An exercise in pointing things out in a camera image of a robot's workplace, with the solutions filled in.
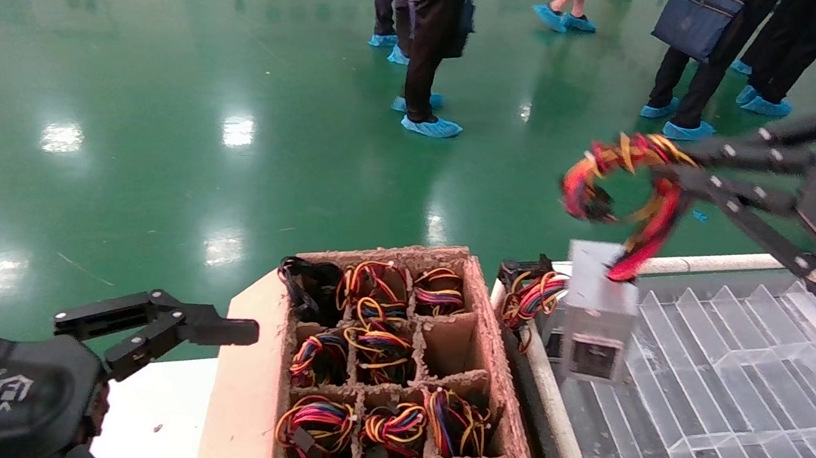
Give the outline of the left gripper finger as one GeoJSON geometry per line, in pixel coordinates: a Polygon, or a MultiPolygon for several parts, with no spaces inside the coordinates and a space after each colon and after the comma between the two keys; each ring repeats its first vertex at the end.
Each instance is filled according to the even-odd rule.
{"type": "Polygon", "coordinates": [[[124,381],[182,343],[200,346],[250,346],[261,331],[252,319],[225,318],[215,306],[150,300],[146,323],[104,354],[108,378],[124,381]]]}

